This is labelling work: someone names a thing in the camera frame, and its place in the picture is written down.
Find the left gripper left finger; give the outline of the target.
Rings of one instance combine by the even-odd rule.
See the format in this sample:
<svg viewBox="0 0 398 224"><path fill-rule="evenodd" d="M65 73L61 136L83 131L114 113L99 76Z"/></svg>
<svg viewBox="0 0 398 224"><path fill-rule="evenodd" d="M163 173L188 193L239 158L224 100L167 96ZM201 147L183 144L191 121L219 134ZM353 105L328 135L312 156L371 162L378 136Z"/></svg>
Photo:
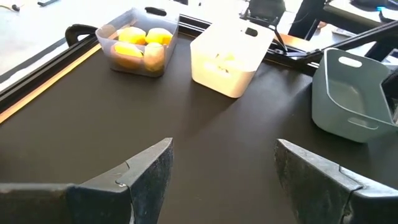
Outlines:
<svg viewBox="0 0 398 224"><path fill-rule="evenodd" d="M174 162L165 138L122 164L69 187L73 224L157 224Z"/></svg>

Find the yellow toy lemon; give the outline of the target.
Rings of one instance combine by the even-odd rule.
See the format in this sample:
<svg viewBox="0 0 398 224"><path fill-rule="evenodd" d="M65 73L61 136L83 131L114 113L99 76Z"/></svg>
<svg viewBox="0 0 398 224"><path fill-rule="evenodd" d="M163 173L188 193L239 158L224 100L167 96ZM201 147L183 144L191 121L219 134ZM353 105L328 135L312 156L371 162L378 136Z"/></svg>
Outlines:
<svg viewBox="0 0 398 224"><path fill-rule="evenodd" d="M158 72L164 69L165 65L165 49L164 46L152 42L144 48L144 66L148 71Z"/></svg>
<svg viewBox="0 0 398 224"><path fill-rule="evenodd" d="M148 31L145 40L149 43L158 43L161 45L169 45L173 34L168 30L160 27L152 28Z"/></svg>
<svg viewBox="0 0 398 224"><path fill-rule="evenodd" d="M111 47L111 56L121 67L134 70L141 66L144 54L135 45L116 43Z"/></svg>
<svg viewBox="0 0 398 224"><path fill-rule="evenodd" d="M127 27L118 30L118 40L130 44L144 45L146 43L146 32L138 27Z"/></svg>

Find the black aluminium table frame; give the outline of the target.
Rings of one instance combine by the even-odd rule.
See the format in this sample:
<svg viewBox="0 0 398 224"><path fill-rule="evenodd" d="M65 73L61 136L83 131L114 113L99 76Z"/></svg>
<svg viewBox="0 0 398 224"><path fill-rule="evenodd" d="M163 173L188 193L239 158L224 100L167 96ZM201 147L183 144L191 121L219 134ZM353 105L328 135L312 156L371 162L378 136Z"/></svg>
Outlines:
<svg viewBox="0 0 398 224"><path fill-rule="evenodd" d="M192 37L199 36L199 34L201 34L211 24L210 22L184 14L181 14L179 19L180 22L178 23L178 31L181 34L186 34ZM68 65L72 65L72 62L77 61L78 57L88 53L89 50L94 50L97 44L98 39L95 37L95 34L88 35L88 37L78 41L76 44L69 47L50 61L46 62L44 65L35 69L33 72L28 73L27 76L21 78L16 82L16 84L12 84L5 90L0 91L0 114L11 109L11 107L14 106L19 100L23 99L29 93L32 93L41 84L44 84L46 81L50 80L56 75L56 73L66 68ZM265 61L275 63L271 60L263 59L263 62ZM318 66L313 66L310 64L310 70L304 72L298 71L291 67L289 68L300 73L313 76L317 67Z"/></svg>

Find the grey side table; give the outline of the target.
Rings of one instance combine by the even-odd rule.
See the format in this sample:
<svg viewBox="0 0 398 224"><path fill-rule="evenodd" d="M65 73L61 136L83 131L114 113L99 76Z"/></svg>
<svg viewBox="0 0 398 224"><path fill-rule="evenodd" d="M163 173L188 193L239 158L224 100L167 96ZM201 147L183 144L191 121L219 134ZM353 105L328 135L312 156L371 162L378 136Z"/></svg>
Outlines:
<svg viewBox="0 0 398 224"><path fill-rule="evenodd" d="M352 3L351 0L331 0L325 4L323 9L337 16L347 17L371 27L385 24L380 19L379 11L376 7L359 6Z"/></svg>

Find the black table clamp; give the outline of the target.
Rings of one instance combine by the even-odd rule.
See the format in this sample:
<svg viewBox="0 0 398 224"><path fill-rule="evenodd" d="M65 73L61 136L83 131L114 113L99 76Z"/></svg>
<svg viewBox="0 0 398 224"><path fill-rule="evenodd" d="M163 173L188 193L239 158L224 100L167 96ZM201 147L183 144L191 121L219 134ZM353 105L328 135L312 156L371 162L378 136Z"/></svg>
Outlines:
<svg viewBox="0 0 398 224"><path fill-rule="evenodd" d="M78 42L78 37L81 35L94 34L97 27L84 25L84 24L73 24L68 27L65 31L65 40L69 47L73 46Z"/></svg>

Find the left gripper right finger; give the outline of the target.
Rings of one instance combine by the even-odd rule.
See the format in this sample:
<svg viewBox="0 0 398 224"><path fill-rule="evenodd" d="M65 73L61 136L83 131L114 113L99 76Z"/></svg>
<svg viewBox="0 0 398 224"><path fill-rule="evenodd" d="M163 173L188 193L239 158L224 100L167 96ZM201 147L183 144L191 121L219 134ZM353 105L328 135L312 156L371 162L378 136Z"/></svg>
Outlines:
<svg viewBox="0 0 398 224"><path fill-rule="evenodd" d="M285 139L274 164L299 224L398 224L398 190Z"/></svg>

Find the black diagonal frame brace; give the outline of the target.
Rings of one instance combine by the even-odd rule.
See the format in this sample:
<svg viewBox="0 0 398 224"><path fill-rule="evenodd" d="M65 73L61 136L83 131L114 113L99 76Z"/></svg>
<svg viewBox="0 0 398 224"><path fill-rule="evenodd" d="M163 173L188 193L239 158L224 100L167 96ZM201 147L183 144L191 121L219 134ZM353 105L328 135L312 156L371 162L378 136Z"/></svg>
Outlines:
<svg viewBox="0 0 398 224"><path fill-rule="evenodd" d="M306 56L299 59L299 61L305 63L310 63L315 61L319 62L326 49L332 48L340 50L349 50L367 44L369 42L379 41L387 37L392 37L393 35L397 34L398 34L398 21L392 21L387 24L364 31L360 34L352 36L341 42L337 42L335 44L326 46L322 49L316 49L312 52L308 52Z"/></svg>

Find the grey plastic basket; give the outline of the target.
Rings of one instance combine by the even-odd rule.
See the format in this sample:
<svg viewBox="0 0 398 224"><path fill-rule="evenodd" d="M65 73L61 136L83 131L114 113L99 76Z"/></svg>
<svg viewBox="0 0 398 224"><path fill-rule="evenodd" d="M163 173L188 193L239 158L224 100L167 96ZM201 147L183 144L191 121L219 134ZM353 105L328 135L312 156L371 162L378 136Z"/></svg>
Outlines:
<svg viewBox="0 0 398 224"><path fill-rule="evenodd" d="M355 142L398 132L382 90L381 62L329 48L312 80L312 119L322 130Z"/></svg>

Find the clear plastic basket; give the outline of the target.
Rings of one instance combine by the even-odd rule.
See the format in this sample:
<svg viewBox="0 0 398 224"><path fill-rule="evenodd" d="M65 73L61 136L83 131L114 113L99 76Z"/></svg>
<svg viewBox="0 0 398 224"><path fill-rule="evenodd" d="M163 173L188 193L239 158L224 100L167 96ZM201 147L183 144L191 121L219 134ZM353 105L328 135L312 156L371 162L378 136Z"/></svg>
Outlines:
<svg viewBox="0 0 398 224"><path fill-rule="evenodd" d="M112 70L124 73L131 73L135 75L142 75L146 77L161 77L169 60L173 54L175 44L177 41L177 33L178 33L178 23L180 14L177 11L174 11L171 8L159 8L159 7L134 7L117 18L113 19L106 25L103 25L99 29L96 30L95 34L97 39L99 40L99 44L108 59L109 66ZM127 27L138 27L146 32L152 28L160 27L168 30L173 34L172 40L169 45L163 45L165 49L165 65L164 69L158 72L148 71L144 66L144 61L142 59L141 66L138 69L126 69L118 65L111 56L111 47L116 43L121 44L130 44L127 42L121 42L118 40L118 30L127 28ZM138 49L140 49L144 53L144 48L148 43L144 45L138 44L130 44L135 45Z"/></svg>

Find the white plastic basket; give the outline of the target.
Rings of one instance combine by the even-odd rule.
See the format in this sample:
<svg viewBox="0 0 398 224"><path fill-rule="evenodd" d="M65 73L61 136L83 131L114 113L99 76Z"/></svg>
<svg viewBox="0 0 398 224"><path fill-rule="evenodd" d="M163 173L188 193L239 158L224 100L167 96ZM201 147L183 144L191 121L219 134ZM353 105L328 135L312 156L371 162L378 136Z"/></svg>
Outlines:
<svg viewBox="0 0 398 224"><path fill-rule="evenodd" d="M190 44L192 79L230 98L243 95L274 31L242 19L216 21Z"/></svg>

